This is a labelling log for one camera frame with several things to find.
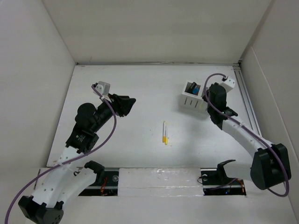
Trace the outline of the blue cap black highlighter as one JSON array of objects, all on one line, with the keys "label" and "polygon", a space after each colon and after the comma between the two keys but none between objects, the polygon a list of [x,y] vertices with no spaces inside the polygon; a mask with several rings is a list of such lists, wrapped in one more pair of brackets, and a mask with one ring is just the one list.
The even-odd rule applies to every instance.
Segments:
[{"label": "blue cap black highlighter", "polygon": [[192,90],[192,94],[197,96],[197,95],[199,94],[199,90],[200,90],[200,88],[195,87],[195,88]]}]

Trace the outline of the yellow cap black highlighter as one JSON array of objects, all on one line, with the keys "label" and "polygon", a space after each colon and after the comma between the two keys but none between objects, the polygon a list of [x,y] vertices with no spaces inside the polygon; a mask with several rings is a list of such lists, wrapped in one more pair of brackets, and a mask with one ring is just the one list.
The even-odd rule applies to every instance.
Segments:
[{"label": "yellow cap black highlighter", "polygon": [[186,92],[193,94],[193,90],[197,87],[195,82],[189,83],[190,85],[187,86]]}]

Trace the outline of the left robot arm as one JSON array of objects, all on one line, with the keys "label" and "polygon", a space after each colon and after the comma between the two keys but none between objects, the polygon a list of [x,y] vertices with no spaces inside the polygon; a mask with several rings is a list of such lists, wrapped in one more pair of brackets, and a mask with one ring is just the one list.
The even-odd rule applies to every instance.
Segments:
[{"label": "left robot arm", "polygon": [[30,196],[22,196],[18,202],[27,219],[36,224],[58,224],[72,200],[88,186],[104,181],[104,166],[87,156],[103,125],[116,116],[127,116],[136,102],[129,96],[108,97],[98,107],[84,103],[78,108],[75,126],[55,166],[47,170],[42,184]]}]

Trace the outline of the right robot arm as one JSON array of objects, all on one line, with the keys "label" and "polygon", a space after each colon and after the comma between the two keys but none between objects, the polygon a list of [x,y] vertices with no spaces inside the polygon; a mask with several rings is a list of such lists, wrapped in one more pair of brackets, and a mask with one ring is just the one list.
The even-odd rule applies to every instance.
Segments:
[{"label": "right robot arm", "polygon": [[285,193],[275,195],[283,197],[289,193],[291,169],[287,148],[283,144],[273,144],[253,132],[243,124],[238,114],[227,106],[227,93],[223,86],[214,83],[204,87],[203,99],[208,103],[207,112],[211,121],[222,131],[233,137],[252,157],[250,177],[260,190],[269,190],[278,184],[285,184]]}]

